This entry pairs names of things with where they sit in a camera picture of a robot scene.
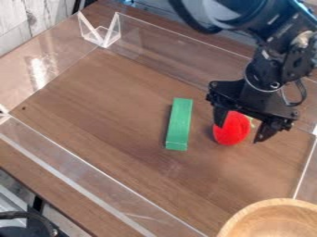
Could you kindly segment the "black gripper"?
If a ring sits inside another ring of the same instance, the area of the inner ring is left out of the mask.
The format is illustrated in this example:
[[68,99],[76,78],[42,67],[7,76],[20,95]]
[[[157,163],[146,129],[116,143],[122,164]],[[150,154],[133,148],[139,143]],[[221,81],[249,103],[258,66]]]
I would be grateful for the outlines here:
[[238,111],[261,121],[254,143],[269,140],[280,131],[289,131],[300,113],[288,106],[278,91],[264,92],[254,89],[246,80],[211,81],[207,100],[214,106],[214,123],[225,125],[229,111]]

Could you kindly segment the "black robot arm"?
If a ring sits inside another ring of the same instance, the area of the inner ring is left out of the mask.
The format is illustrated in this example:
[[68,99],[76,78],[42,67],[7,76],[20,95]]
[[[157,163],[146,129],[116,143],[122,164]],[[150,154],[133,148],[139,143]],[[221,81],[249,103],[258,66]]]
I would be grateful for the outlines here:
[[285,85],[293,83],[301,97],[308,97],[302,79],[317,69],[317,17],[312,9],[302,0],[202,0],[210,20],[206,27],[183,0],[169,3],[197,31],[242,31],[256,38],[258,48],[242,78],[211,81],[207,100],[218,126],[237,111],[261,121],[254,141],[266,141],[298,120],[302,102],[286,98]]

